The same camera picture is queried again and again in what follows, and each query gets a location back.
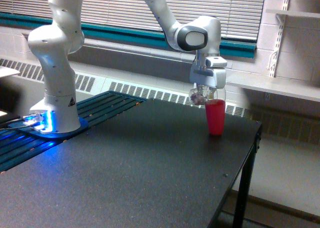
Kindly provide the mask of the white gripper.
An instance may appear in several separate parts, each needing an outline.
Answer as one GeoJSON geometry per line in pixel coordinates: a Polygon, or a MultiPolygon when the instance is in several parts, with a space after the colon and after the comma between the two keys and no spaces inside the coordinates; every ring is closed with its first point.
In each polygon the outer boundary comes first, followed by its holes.
{"type": "Polygon", "coordinates": [[[198,85],[223,89],[226,85],[227,64],[221,56],[196,57],[190,69],[189,80],[198,85]]]}

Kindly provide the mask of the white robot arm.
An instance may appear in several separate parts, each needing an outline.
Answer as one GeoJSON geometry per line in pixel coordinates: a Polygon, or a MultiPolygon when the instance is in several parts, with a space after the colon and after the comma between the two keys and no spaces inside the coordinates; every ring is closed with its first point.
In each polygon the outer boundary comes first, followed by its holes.
{"type": "MultiPolygon", "coordinates": [[[[195,52],[189,93],[191,104],[200,106],[226,85],[227,61],[220,55],[221,22],[202,15],[181,24],[166,0],[144,0],[162,28],[168,45],[180,52],[195,52]]],[[[32,30],[28,46],[41,64],[44,97],[30,108],[36,114],[34,129],[42,134],[64,134],[81,127],[76,103],[75,72],[68,56],[84,44],[81,29],[83,0],[48,0],[52,23],[32,30]]]]}

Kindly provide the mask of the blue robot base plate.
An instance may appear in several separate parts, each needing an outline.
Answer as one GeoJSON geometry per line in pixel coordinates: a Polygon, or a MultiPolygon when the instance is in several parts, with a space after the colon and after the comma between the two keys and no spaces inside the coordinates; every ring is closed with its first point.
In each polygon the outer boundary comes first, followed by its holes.
{"type": "Polygon", "coordinates": [[[79,118],[80,121],[80,128],[71,131],[71,132],[64,132],[64,133],[41,133],[39,131],[36,131],[32,129],[31,127],[25,127],[25,128],[18,128],[18,130],[22,133],[28,134],[30,136],[34,136],[37,138],[43,138],[43,139],[54,139],[54,140],[63,140],[63,139],[69,139],[72,138],[84,131],[86,131],[89,128],[89,123],[83,119],[79,118]]]}

